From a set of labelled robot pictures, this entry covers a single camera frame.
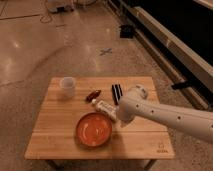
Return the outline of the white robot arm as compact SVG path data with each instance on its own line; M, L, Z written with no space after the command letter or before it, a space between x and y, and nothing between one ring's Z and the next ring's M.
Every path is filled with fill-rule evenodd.
M151 102L141 84L121 97L117 116L124 123L143 117L213 144L213 112Z

